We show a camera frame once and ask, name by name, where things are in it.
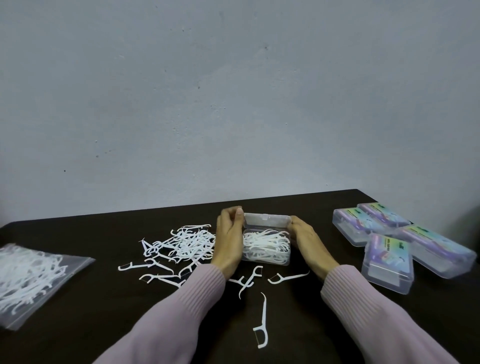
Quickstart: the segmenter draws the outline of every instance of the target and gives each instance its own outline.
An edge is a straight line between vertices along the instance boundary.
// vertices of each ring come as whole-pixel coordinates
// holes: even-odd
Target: plastic bag
[[[54,261],[57,265],[60,266],[60,269],[57,269],[57,271],[60,272],[58,275],[61,276],[52,280],[48,286],[42,287],[43,289],[41,289],[41,292],[36,297],[34,297],[30,303],[13,305],[6,308],[5,311],[0,312],[0,326],[3,326],[10,330],[18,330],[20,326],[22,326],[24,322],[38,308],[40,308],[65,282],[67,282],[71,277],[73,277],[74,274],[95,262],[95,259],[93,258],[73,255],[50,254],[38,250],[23,248],[15,244],[7,244],[6,246],[0,248],[0,265],[3,265],[5,267],[6,264],[9,263],[8,260],[10,260],[11,263],[11,261],[13,261],[12,254],[17,253],[36,254],[39,257],[39,261],[41,261],[42,259]],[[21,268],[23,269],[23,271],[31,272],[28,267],[29,265],[26,265],[25,267]],[[10,288],[7,285],[7,281],[14,282],[11,280],[10,277],[2,277],[0,275],[0,303],[6,302],[6,300],[10,297]],[[28,288],[28,283],[25,283],[23,287]]]

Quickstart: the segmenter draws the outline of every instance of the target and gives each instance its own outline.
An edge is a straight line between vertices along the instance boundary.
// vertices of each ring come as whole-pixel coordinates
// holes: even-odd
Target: dark brown table
[[[341,264],[361,268],[363,249],[352,246],[332,225],[336,208],[373,202],[358,190],[217,202],[99,215],[20,221],[0,229],[0,245],[17,243],[46,252],[90,256],[91,266],[74,276],[16,332],[0,331],[0,363],[91,363],[127,333],[139,317],[176,289],[138,278],[139,240],[163,240],[183,225],[215,225],[220,210],[242,205],[247,212],[297,215],[318,232]],[[250,276],[252,262],[241,262],[235,277]],[[175,267],[177,271],[183,265]],[[442,279],[415,263],[415,282],[404,296],[374,285],[461,363],[480,357],[480,269]],[[264,264],[263,277],[242,293],[227,283],[222,299],[203,321],[193,363],[358,363],[361,353],[320,298],[321,282],[312,274],[278,285],[267,278],[306,273],[297,251],[287,267]],[[253,327],[260,325],[267,296],[269,342],[259,350]]]

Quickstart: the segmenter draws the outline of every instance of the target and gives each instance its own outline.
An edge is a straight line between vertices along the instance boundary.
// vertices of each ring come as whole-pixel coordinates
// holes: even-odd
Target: hand
[[[291,219],[288,231],[293,238],[297,238],[303,259],[320,279],[325,280],[327,274],[339,264],[309,224],[296,216],[291,216]]]
[[[215,249],[211,264],[228,280],[237,269],[243,252],[243,210],[241,206],[225,208],[216,218]]]

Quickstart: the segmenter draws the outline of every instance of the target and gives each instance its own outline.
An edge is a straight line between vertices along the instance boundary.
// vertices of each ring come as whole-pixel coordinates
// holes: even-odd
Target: pink sleeve
[[[322,298],[368,363],[457,363],[403,308],[379,293],[353,266],[339,266],[327,275]]]
[[[190,363],[200,323],[224,288],[225,278],[216,266],[198,266],[175,293],[148,310],[94,364]]]

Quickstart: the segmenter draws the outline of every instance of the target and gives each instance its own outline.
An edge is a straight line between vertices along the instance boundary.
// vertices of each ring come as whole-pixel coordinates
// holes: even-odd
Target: open plastic box
[[[477,253],[417,224],[396,229],[393,236],[411,243],[413,259],[442,278],[469,272]]]
[[[358,204],[357,208],[365,212],[380,225],[385,227],[385,234],[391,233],[394,229],[412,224],[406,218],[397,215],[384,205],[373,202],[369,204]]]
[[[290,242],[290,234],[286,232],[287,226],[291,222],[290,216],[287,215],[270,215],[270,214],[252,214],[252,213],[245,213],[245,220],[243,222],[243,227],[245,231],[243,234],[249,232],[262,232],[268,229],[272,229],[273,232],[280,232],[285,231],[285,236],[288,238]],[[271,264],[281,264],[287,266],[290,263],[290,250],[288,252],[275,252],[265,249],[265,252],[270,254],[271,256],[277,256],[279,260],[287,261],[286,263],[274,263],[272,261],[268,261],[266,263]],[[245,248],[243,252],[243,260],[250,260],[250,261],[260,261],[265,262],[261,258],[249,258],[246,256]]]
[[[414,280],[410,244],[371,234],[361,268],[366,280],[401,294],[407,294]]]
[[[371,233],[385,232],[384,226],[356,207],[334,210],[332,222],[353,246],[365,246]]]

